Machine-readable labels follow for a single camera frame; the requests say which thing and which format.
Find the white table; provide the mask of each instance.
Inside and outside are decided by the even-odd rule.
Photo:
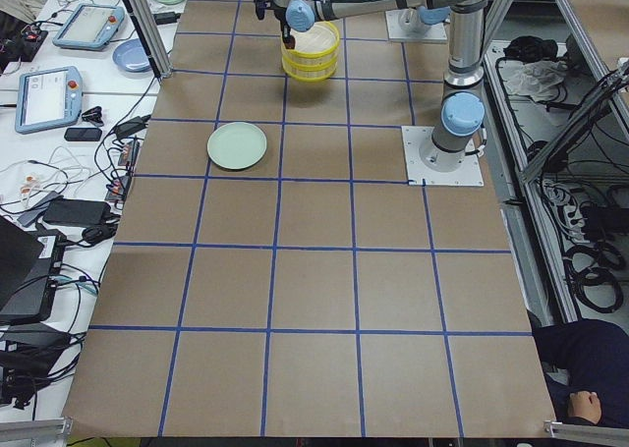
[[[0,103],[2,104],[15,103],[16,98],[16,92],[0,91]],[[84,96],[84,108],[88,109],[93,106],[101,106],[103,108],[105,125],[102,127],[102,130],[106,133],[139,99],[138,95],[87,94]],[[155,96],[146,96],[131,116],[149,114],[154,107],[155,99]],[[12,201],[19,197],[19,187],[24,182],[26,175],[41,174],[44,176],[52,172],[47,167],[33,164],[19,164],[11,167],[9,170],[5,169],[11,164],[29,159],[48,162],[51,153],[58,146],[64,146],[67,150],[59,149],[58,153],[55,154],[56,158],[71,157],[68,153],[70,151],[82,165],[91,169],[91,172],[85,171],[82,177],[96,172],[93,163],[93,153],[97,142],[67,142],[63,139],[65,128],[20,135],[15,132],[14,122],[15,109],[0,108],[0,143],[2,144],[0,171],[3,171],[0,172],[0,196],[2,196],[2,202]],[[91,126],[89,123],[80,123],[80,125]],[[98,158],[100,164],[104,165],[106,163],[107,159],[104,151],[101,150],[99,152]],[[56,165],[64,167],[74,163],[74,159],[70,159]],[[67,198],[103,200],[106,195],[106,183],[104,177],[98,175],[80,187],[79,185],[69,187],[63,195]],[[35,204],[38,199],[39,197],[36,197],[32,204]],[[18,210],[19,207],[14,205],[10,209]],[[79,240],[81,238],[82,228],[59,227],[58,229],[71,240]],[[68,248],[63,261],[84,270],[92,278],[97,279],[111,251],[112,242],[113,240],[108,240],[91,249]],[[66,268],[62,269],[62,273],[71,276],[79,275],[78,272]],[[45,324],[61,331],[67,331],[75,315],[78,301],[78,291],[74,286],[57,291],[52,313],[44,321]],[[94,303],[95,296],[87,291],[82,291],[81,307],[77,321],[72,328],[73,333],[87,330]],[[77,351],[78,348],[65,351],[54,369],[67,365]],[[72,378],[67,378],[38,391],[37,419],[54,419],[61,416],[71,383]],[[12,406],[0,408],[0,422],[31,420],[31,417],[32,399],[30,406],[24,411],[14,409]]]
[[[120,0],[93,0],[96,4],[104,5],[115,5],[119,1]],[[153,13],[170,11],[182,13],[186,3],[184,1],[177,5],[163,5],[152,0],[148,1],[150,9]],[[72,3],[69,8],[75,9],[80,3],[90,2],[87,0],[75,2]],[[58,0],[48,0],[42,8],[38,19],[47,20],[53,13],[61,10],[62,8],[63,7],[59,4]],[[69,12],[59,13],[57,18],[53,21],[63,23],[70,15],[71,13]],[[75,66],[79,70],[83,77],[85,93],[119,93],[139,95],[146,91],[146,88],[153,78],[153,72],[151,70],[143,73],[129,73],[123,71],[114,64],[112,54],[121,42],[110,42],[101,51],[61,49],[52,43],[55,31],[58,30],[59,27],[54,25],[44,25],[42,28],[49,31],[48,37],[37,52],[33,62],[22,63],[17,71],[16,68],[19,65],[18,63],[9,64],[5,72],[11,74],[4,74],[0,76],[0,90],[17,90],[21,74],[66,66]],[[177,24],[161,25],[158,29],[166,51],[169,51],[173,45]],[[126,39],[132,35],[133,31],[133,23],[127,16],[123,25],[114,36],[114,40]],[[151,87],[149,93],[157,94],[158,91],[159,84],[155,83]]]

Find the laptop screen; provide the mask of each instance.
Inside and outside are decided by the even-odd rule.
[[[43,248],[37,237],[0,216],[0,308],[22,286]]]

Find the human hand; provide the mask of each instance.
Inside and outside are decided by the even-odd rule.
[[[568,416],[570,418],[583,418],[598,424],[601,415],[599,396],[594,391],[592,393],[579,391],[570,394],[570,401],[568,402]]]

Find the person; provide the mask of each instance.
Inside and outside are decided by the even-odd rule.
[[[0,40],[14,38],[33,23],[42,6],[41,0],[0,0]]]
[[[629,335],[615,324],[582,319],[534,327],[542,362],[568,370],[567,385],[546,376],[557,420],[629,428]]]

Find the blue tablet frame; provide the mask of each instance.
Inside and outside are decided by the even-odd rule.
[[[27,94],[29,78],[64,71],[67,73],[65,95],[66,105],[64,110],[64,117],[57,120],[25,125],[24,120],[28,106]],[[74,81],[77,86],[70,87],[68,85],[70,81]],[[20,76],[17,104],[18,107],[16,108],[16,132],[20,133],[21,135],[27,135],[29,133],[35,133],[37,131],[52,130],[54,128],[74,125],[77,123],[77,121],[79,121],[79,116],[81,115],[81,108],[83,104],[83,79],[81,78],[81,74],[76,67],[72,66],[22,74]]]
[[[109,22],[108,20],[103,20],[103,26],[100,30],[100,33],[96,37],[95,41],[83,42],[83,41],[71,41],[65,40],[63,38],[64,34],[68,32],[68,29],[72,25],[72,23],[76,20],[76,18],[81,13],[81,10],[84,8],[108,8],[113,10],[113,16],[116,18],[114,23]],[[77,9],[72,13],[70,18],[63,24],[57,35],[52,40],[52,43],[61,48],[65,49],[83,49],[87,51],[99,51],[105,47],[105,45],[114,37],[114,34],[118,31],[118,28],[125,21],[125,9],[122,7],[116,7],[113,5],[95,5],[89,3],[82,3],[77,7]]]

